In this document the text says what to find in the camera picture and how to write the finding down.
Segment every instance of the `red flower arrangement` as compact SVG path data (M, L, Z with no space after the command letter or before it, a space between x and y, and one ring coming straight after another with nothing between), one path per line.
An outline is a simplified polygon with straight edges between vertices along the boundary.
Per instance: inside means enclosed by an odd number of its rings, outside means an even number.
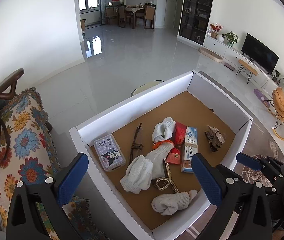
M216 23L216 25L211 23L210 26L211 26L212 32L214 32L214 33L218 33L221 29L223 29L223 26L218 25L218 23Z

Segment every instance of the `plastic case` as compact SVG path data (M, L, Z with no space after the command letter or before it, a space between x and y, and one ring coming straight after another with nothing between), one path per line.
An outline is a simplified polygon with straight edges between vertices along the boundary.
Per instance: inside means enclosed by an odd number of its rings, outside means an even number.
M125 158L112 134L94 141L93 144L105 171L113 171L125 164Z

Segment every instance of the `vase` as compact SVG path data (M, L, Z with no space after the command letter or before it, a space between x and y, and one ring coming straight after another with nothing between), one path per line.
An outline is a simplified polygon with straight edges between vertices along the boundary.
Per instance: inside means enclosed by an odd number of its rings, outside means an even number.
M224 37L221 34L216 35L216 39L220 42L224 41Z
M211 37L216 39L217 33L211 33Z

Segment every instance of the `silver screw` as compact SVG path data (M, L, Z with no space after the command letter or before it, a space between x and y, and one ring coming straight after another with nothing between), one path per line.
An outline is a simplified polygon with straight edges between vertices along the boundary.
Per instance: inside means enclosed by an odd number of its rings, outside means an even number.
M17 183L17 187L22 187L23 186L23 181L19 181L18 183Z
M52 182L53 182L53 178L52 177L46 178L46 184L50 184Z
M262 184L261 182L259 182L259 181L257 181L257 182L255 183L255 185L256 185L257 187L259 187L259 188L263 187L263 184Z
M233 184L233 183L234 183L234 180L233 180L232 178L227 178L227 179L226 179L226 182L227 182L228 184Z

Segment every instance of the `bundled glove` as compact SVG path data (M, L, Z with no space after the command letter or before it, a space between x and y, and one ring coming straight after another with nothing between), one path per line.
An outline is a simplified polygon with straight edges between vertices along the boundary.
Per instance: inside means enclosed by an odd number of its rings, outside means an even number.
M177 210L185 209L198 192L192 189L189 193L163 194L157 196L151 203L154 211L162 216L173 215Z
M125 191L139 194L141 189L147 190L151 184L153 164L143 155L136 157L126 169L120 183Z
M175 122L171 117L167 117L163 122L158 123L153 131L152 140L156 143L158 141L165 141L172 137L175 130Z
M164 166L163 166L163 159L166 159L168 153L171 149L174 148L174 143L167 140L164 141L162 144L157 145L157 148L149 152L146 159L149 159L153 163L152 169L152 179L164 177Z

